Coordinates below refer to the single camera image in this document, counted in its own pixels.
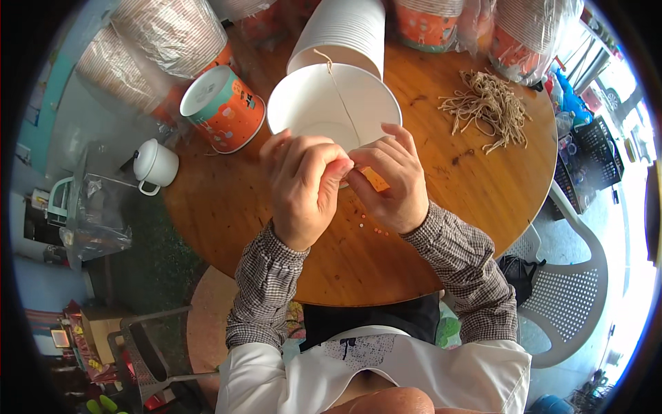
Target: shirt cuff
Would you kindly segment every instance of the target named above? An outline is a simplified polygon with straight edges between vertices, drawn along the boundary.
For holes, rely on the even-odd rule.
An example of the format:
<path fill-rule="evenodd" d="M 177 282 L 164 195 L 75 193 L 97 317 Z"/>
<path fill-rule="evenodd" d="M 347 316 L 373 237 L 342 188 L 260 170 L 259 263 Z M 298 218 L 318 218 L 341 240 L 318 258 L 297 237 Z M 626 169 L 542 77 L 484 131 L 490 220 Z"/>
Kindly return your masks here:
<path fill-rule="evenodd" d="M 274 262 L 287 263 L 290 266 L 303 265 L 303 261 L 310 254 L 310 247 L 303 252 L 297 252 L 285 246 L 281 239 L 273 232 L 273 219 L 260 232 L 262 251 Z"/>
<path fill-rule="evenodd" d="M 432 241 L 438 237 L 439 229 L 444 223 L 445 213 L 445 210 L 430 200 L 428 214 L 425 216 L 423 223 L 417 229 L 407 234 L 401 234 L 402 239 L 411 244 L 419 254 L 425 251 L 432 245 Z"/>

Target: pot handle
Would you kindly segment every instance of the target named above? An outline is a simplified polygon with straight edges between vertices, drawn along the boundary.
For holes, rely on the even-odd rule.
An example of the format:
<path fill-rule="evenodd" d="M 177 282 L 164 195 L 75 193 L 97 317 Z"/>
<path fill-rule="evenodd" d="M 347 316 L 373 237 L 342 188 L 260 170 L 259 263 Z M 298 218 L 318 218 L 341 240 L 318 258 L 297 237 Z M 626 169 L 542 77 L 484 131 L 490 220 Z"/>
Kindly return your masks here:
<path fill-rule="evenodd" d="M 159 190 L 161 189 L 161 186 L 160 186 L 160 185 L 157 185 L 156 188 L 153 189 L 152 191 L 145 191 L 145 190 L 142 189 L 142 185 L 143 185 L 143 184 L 145 184 L 145 180 L 142 180 L 142 181 L 140 182 L 140 184 L 138 184 L 138 189 L 139 189 L 140 192 L 143 193 L 144 195 L 156 195 L 156 193 L 158 193 Z"/>

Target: finger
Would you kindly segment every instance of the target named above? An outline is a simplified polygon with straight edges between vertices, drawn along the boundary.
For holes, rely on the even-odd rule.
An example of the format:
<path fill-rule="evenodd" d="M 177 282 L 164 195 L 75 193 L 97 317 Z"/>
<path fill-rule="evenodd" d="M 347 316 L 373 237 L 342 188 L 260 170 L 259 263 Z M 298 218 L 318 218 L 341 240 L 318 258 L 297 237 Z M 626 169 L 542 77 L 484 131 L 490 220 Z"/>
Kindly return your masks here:
<path fill-rule="evenodd" d="M 351 167 L 344 173 L 354 167 L 354 161 L 348 159 L 345 150 L 340 145 L 322 143 L 312 146 L 306 150 L 301 164 L 299 164 L 296 177 L 301 180 L 306 188 L 318 193 L 324 171 L 329 164 L 336 160 L 347 160 L 347 165 L 351 164 Z"/>
<path fill-rule="evenodd" d="M 288 178 L 292 178 L 297 175 L 299 171 L 299 165 L 303 160 L 306 151 L 318 144 L 333 144 L 331 138 L 326 138 L 325 136 L 299 136 L 292 142 L 292 147 L 287 153 L 285 158 L 285 163 L 283 164 L 282 174 L 287 174 Z"/>
<path fill-rule="evenodd" d="M 393 135 L 395 140 L 404 147 L 409 154 L 418 158 L 418 153 L 416 151 L 416 145 L 414 143 L 414 137 L 398 124 L 382 124 L 381 130 L 389 135 Z"/>
<path fill-rule="evenodd" d="M 331 161 L 326 166 L 320 178 L 320 187 L 317 194 L 317 208 L 320 211 L 330 212 L 338 206 L 338 188 L 340 180 L 354 167 L 354 161 L 341 158 Z"/>
<path fill-rule="evenodd" d="M 273 167 L 273 176 L 278 176 L 282 171 L 283 171 L 283 165 L 285 164 L 285 159 L 287 158 L 287 155 L 290 151 L 290 148 L 292 147 L 292 144 L 296 138 L 290 138 L 289 140 L 286 140 L 283 145 L 281 145 L 275 154 L 276 158 L 276 163 Z"/>
<path fill-rule="evenodd" d="M 286 140 L 290 139 L 292 132 L 289 129 L 285 129 L 275 135 L 272 135 L 271 138 L 267 139 L 266 142 L 260 148 L 260 165 L 266 171 L 267 175 L 271 175 L 276 163 L 276 154 L 280 147 L 285 143 Z"/>
<path fill-rule="evenodd" d="M 363 145 L 361 148 L 378 148 L 393 158 L 398 164 L 407 165 L 411 155 L 392 136 L 383 136 L 380 139 Z"/>
<path fill-rule="evenodd" d="M 348 155 L 355 165 L 372 168 L 391 187 L 402 182 L 402 166 L 380 148 L 356 148 Z"/>
<path fill-rule="evenodd" d="M 366 208 L 374 210 L 380 204 L 381 196 L 359 170 L 354 169 L 350 171 L 347 174 L 346 180 Z"/>

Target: cardboard box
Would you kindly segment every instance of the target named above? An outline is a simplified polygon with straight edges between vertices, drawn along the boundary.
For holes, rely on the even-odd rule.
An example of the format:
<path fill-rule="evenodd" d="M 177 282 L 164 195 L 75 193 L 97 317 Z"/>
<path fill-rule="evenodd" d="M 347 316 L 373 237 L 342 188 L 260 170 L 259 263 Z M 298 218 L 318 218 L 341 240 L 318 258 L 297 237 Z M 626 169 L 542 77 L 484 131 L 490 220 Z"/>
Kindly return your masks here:
<path fill-rule="evenodd" d="M 113 352 L 108 345 L 108 334 L 119 331 L 122 318 L 131 316 L 133 316 L 131 312 L 108 307 L 81 309 L 83 336 L 87 345 L 97 351 L 102 364 L 115 363 Z"/>

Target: wooden table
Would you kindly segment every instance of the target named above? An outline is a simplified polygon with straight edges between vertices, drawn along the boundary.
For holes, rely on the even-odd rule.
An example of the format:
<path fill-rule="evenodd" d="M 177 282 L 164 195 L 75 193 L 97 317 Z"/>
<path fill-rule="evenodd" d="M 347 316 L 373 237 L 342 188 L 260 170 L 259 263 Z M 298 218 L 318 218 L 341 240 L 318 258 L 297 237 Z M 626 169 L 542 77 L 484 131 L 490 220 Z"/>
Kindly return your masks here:
<path fill-rule="evenodd" d="M 255 52 L 232 32 L 233 50 L 246 83 L 265 101 L 280 79 L 295 41 L 273 52 Z M 529 226 L 551 184 L 556 161 L 556 124 L 547 94 L 514 85 L 533 122 L 524 128 L 528 148 L 509 146 L 486 156 L 494 142 L 475 126 L 451 136 L 453 117 L 437 110 L 439 96 L 465 91 L 459 70 L 491 69 L 486 58 L 468 53 L 427 54 L 388 42 L 384 82 L 402 108 L 404 127 L 414 136 L 430 198 L 484 230 L 501 255 Z M 265 124 L 232 155 L 205 156 L 208 144 L 194 137 L 177 146 L 175 181 L 162 190 L 176 229 L 193 250 L 228 275 L 245 245 L 271 218 L 269 191 L 258 150 L 269 138 Z M 373 231 L 375 227 L 382 234 Z M 354 192 L 341 189 L 338 212 L 313 246 L 299 278 L 295 300 L 337 306 L 383 305 L 442 289 L 430 265 L 395 231 L 378 224 Z"/>

